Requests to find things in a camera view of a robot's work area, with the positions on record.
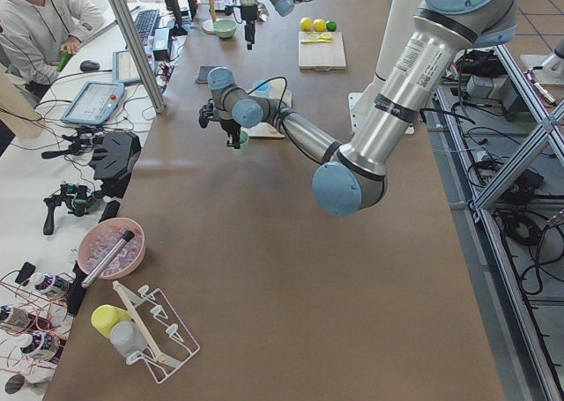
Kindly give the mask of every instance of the gray hoodie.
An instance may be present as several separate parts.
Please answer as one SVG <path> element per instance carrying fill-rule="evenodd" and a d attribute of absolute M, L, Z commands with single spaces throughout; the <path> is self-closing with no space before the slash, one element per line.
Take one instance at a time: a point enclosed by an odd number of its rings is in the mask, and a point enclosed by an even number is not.
<path fill-rule="evenodd" d="M 61 45 L 70 35 L 82 41 L 103 21 L 88 0 L 45 0 L 44 6 L 0 0 L 0 44 L 22 78 L 51 84 L 58 76 Z"/>

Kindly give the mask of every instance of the hand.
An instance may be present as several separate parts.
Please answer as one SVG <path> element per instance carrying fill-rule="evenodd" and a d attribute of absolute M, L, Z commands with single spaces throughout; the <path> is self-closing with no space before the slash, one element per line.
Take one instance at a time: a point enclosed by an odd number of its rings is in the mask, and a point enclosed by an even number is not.
<path fill-rule="evenodd" d="M 69 54 L 76 55 L 80 46 L 80 40 L 70 35 L 69 39 L 61 46 L 61 51 L 67 50 Z"/>

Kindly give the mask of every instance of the green bowl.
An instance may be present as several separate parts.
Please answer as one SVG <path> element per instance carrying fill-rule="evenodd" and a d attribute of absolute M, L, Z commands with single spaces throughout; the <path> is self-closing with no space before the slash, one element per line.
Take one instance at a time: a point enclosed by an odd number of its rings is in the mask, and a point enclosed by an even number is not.
<path fill-rule="evenodd" d="M 237 30 L 237 23 L 231 19 L 220 19 L 213 24 L 213 30 L 219 38 L 231 38 Z"/>

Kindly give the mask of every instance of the computer mouse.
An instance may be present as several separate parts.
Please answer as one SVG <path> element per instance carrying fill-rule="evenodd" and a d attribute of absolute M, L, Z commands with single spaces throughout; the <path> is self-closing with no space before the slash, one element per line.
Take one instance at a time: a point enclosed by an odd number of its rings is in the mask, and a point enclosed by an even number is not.
<path fill-rule="evenodd" d="M 80 64 L 80 70 L 83 72 L 97 71 L 100 68 L 100 64 L 94 60 L 84 60 Z"/>

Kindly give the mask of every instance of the cutting board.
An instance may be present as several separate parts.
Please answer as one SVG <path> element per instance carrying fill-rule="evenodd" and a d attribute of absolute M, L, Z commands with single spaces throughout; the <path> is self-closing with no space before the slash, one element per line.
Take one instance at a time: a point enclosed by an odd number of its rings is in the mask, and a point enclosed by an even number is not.
<path fill-rule="evenodd" d="M 311 33 L 298 34 L 298 65 L 300 69 L 314 69 L 317 71 L 333 71 L 346 69 L 345 46 L 343 34 L 331 33 L 333 42 L 317 42 L 303 44 L 300 40 L 307 40 Z"/>

